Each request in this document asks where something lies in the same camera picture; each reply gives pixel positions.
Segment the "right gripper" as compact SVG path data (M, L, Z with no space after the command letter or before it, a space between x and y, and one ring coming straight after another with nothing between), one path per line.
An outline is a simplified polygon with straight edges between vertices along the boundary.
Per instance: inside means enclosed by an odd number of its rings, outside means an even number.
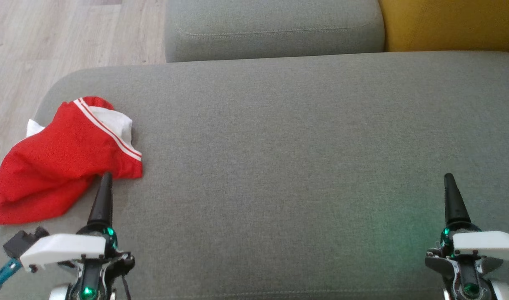
M441 275L444 300L493 300L492 287L482 274L483 256L477 250L462 254L454 234L481 232L472 224L452 173L444 175L445 228L436 247L426 251L425 265Z

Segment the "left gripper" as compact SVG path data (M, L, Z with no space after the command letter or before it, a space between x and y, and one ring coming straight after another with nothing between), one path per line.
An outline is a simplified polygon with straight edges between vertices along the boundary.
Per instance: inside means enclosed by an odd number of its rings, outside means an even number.
M78 278L70 288L70 300L116 300L113 284L121 278L126 299L132 300L126 275L135 267L135 256L118 249L113 229L113 175L105 172L99 184L87 225L76 234L104 237L105 254L98 259L82 255L75 261Z

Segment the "red and white garment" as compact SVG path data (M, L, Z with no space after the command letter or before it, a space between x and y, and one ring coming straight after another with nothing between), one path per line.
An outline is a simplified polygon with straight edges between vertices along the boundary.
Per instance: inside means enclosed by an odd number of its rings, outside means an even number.
M142 177L132 123L96 96L63 102L46 127L30 120L26 138L10 149L0 166L0 225L62 216L97 175Z

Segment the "black connector block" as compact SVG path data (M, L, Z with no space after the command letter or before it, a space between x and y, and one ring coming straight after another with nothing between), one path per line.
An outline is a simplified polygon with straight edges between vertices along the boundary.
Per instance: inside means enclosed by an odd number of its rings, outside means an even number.
M33 233L26 233L20 230L3 245L3 250L9 258L20 260L22 254L39 241L39 239L49 235L43 227L37 227Z

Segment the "large grey chaise cushion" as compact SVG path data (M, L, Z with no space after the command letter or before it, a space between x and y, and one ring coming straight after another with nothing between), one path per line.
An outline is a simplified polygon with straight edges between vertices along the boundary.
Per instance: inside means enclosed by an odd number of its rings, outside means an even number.
M443 300L426 250L444 174L509 231L509 53L384 52L81 70L35 119L99 96L133 120L113 183L133 300Z

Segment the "yellow sofa backrest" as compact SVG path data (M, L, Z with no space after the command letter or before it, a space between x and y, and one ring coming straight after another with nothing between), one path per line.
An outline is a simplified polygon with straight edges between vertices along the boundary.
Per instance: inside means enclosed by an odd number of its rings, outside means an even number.
M379 0L388 52L509 53L509 0Z

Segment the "grey sofa seat cushion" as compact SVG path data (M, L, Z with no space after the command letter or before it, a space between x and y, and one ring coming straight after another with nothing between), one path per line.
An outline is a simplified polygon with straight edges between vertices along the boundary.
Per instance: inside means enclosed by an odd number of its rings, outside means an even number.
M378 0L167 0L168 63L384 51Z

